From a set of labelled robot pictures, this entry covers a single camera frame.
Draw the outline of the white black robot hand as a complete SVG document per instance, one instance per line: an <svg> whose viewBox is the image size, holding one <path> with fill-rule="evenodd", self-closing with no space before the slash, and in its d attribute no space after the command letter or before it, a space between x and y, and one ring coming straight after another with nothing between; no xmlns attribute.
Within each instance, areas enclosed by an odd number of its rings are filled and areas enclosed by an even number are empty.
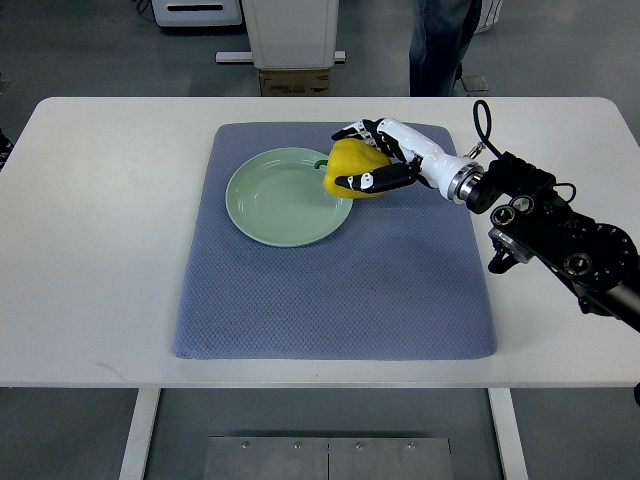
<svg viewBox="0 0 640 480"><path fill-rule="evenodd" d="M364 119L332 136L334 144L347 138L367 143L392 162L371 173L335 179L336 185L349 184L352 190L382 194L419 182L438 190L445 199L461 203L484 173L476 161L447 154L435 141L396 119Z"/></svg>

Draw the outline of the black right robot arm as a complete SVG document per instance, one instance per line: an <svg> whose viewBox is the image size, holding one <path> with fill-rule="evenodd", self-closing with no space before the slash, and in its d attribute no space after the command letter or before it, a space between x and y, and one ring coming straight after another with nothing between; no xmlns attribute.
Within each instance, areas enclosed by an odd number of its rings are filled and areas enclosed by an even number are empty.
<svg viewBox="0 0 640 480"><path fill-rule="evenodd" d="M489 213L494 256L488 269L503 274L537 258L576 297L580 310L639 327L639 252L621 228L574 211L549 172L489 140L486 101L473 106L481 144L495 156L486 171L467 177L459 198L475 214Z"/></svg>

